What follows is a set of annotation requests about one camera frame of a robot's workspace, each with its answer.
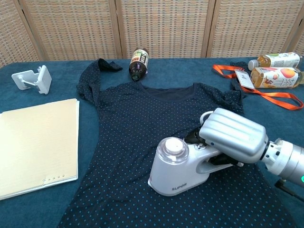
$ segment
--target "plastic bottle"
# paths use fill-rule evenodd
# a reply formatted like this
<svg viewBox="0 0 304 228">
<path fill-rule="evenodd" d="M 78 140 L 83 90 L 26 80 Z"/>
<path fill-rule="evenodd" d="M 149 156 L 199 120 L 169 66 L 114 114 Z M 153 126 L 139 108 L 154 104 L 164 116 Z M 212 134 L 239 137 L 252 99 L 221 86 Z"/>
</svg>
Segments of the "plastic bottle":
<svg viewBox="0 0 304 228">
<path fill-rule="evenodd" d="M 304 84 L 304 72 L 292 67 L 256 67 L 250 79 L 255 88 L 295 88 Z"/>
<path fill-rule="evenodd" d="M 299 65 L 302 56 L 295 52 L 261 55 L 255 60 L 248 62 L 248 69 L 255 67 L 293 67 Z"/>
<path fill-rule="evenodd" d="M 146 73 L 148 68 L 149 52 L 147 49 L 136 49 L 133 53 L 129 73 L 133 81 L 138 81 Z"/>
</svg>

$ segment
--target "wicker room divider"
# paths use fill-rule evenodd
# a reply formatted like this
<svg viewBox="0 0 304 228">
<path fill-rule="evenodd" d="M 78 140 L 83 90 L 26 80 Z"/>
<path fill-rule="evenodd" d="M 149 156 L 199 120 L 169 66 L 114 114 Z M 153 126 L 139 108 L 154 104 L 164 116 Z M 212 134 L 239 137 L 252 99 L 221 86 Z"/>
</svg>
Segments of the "wicker room divider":
<svg viewBox="0 0 304 228">
<path fill-rule="evenodd" d="M 286 39 L 303 5 L 304 0 L 217 0 L 207 57 L 286 51 Z"/>
<path fill-rule="evenodd" d="M 38 61 L 42 58 L 24 21 L 22 11 L 12 0 L 0 1 L 0 67 L 10 62 Z"/>
<path fill-rule="evenodd" d="M 11 62 L 304 54 L 304 0 L 2 0 Z"/>
<path fill-rule="evenodd" d="M 114 0 L 19 0 L 49 60 L 120 58 Z"/>
<path fill-rule="evenodd" d="M 154 58 L 201 57 L 214 2 L 117 0 L 123 57 L 131 58 L 137 47 L 147 48 Z"/>
</svg>

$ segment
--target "table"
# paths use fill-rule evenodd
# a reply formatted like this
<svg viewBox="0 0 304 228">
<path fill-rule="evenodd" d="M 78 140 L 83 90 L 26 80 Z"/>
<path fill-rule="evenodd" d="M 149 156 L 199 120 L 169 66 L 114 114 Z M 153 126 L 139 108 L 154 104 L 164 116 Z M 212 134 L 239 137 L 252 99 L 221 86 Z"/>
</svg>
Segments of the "table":
<svg viewBox="0 0 304 228">
<path fill-rule="evenodd" d="M 202 82 L 226 91 L 229 90 L 230 80 L 212 71 L 212 65 L 229 65 L 230 62 L 248 62 L 251 59 L 254 58 L 150 59 L 148 75 L 142 79 L 142 84 L 155 88 L 170 88 L 187 87 L 193 82 Z M 69 98 L 77 98 L 80 101 L 78 180 L 0 201 L 1 227 L 56 227 L 80 185 L 96 146 L 98 125 L 96 109 L 79 97 L 76 93 L 76 85 L 81 73 L 92 61 L 13 63 L 0 69 L 0 113 Z M 123 70 L 118 73 L 102 73 L 101 89 L 131 81 L 128 74 L 130 60 L 119 59 L 115 62 L 121 65 Z M 37 68 L 42 65 L 47 66 L 53 78 L 48 95 L 39 94 L 35 89 L 19 90 L 11 79 L 11 75 L 17 72 L 33 70 L 36 73 Z M 276 89 L 271 92 L 278 91 L 290 92 L 304 101 L 304 85 L 290 90 Z M 247 94 L 243 104 L 245 117 L 265 126 L 270 140 L 282 138 L 304 147 L 304 110 L 289 111 L 255 94 Z M 263 164 L 257 165 L 269 184 L 273 186 L 279 178 L 267 172 Z M 286 186 L 304 197 L 304 191 L 299 186 L 289 182 Z M 304 203 L 275 187 L 273 191 L 289 210 L 298 227 L 304 228 Z"/>
</svg>

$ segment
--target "navy polka dot shirt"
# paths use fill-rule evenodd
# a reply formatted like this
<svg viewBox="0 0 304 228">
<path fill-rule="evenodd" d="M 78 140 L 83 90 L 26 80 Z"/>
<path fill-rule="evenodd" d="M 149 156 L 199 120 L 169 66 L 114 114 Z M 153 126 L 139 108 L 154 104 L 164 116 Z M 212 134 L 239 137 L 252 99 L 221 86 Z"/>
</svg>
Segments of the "navy polka dot shirt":
<svg viewBox="0 0 304 228">
<path fill-rule="evenodd" d="M 98 109 L 99 141 L 59 228 L 295 227 L 253 164 L 212 173 L 173 197 L 150 188 L 158 143 L 185 137 L 217 107 L 242 114 L 242 94 L 201 83 L 153 89 L 129 82 L 100 91 L 100 71 L 119 69 L 100 59 L 80 77 L 79 94 Z"/>
</svg>

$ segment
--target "orange lanyard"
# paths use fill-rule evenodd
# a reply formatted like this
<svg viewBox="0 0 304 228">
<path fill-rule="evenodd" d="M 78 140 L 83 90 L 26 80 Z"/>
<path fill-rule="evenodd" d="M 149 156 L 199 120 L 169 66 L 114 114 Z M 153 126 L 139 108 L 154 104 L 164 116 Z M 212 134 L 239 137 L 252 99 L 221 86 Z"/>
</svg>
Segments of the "orange lanyard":
<svg viewBox="0 0 304 228">
<path fill-rule="evenodd" d="M 225 75 L 222 70 L 230 70 L 230 71 L 234 71 L 234 70 L 242 70 L 244 71 L 243 68 L 241 67 L 237 67 L 237 66 L 226 66 L 226 65 L 213 65 L 213 69 L 216 70 L 220 75 L 224 76 L 225 78 L 235 78 L 237 77 L 237 75 L 235 73 L 232 74 L 228 74 Z M 248 89 L 245 88 L 243 86 L 241 86 L 241 88 L 246 92 L 246 93 L 254 93 L 254 94 L 259 94 L 261 95 L 263 98 L 265 98 L 266 100 L 281 106 L 283 108 L 289 109 L 289 110 L 298 110 L 304 107 L 304 104 L 301 100 L 299 100 L 299 98 L 297 98 L 295 95 L 290 94 L 290 93 L 262 93 L 256 89 Z M 283 98 L 289 98 L 289 99 L 293 99 L 295 101 L 297 101 L 299 103 L 299 106 L 284 102 L 284 101 L 279 101 L 276 99 L 273 99 L 272 97 L 283 97 Z"/>
</svg>

